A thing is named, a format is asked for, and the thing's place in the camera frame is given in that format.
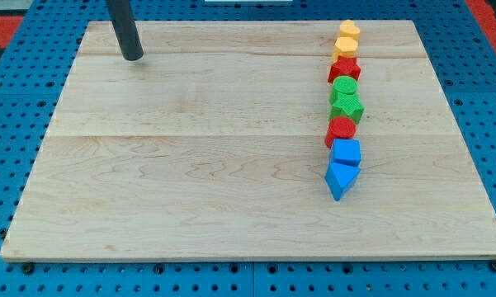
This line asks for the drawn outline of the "black cylindrical robot arm rod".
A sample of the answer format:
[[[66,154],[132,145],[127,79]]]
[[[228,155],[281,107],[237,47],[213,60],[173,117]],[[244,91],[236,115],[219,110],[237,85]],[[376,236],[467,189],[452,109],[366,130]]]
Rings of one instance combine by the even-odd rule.
[[[141,59],[144,51],[130,0],[106,0],[106,6],[123,58],[127,61]]]

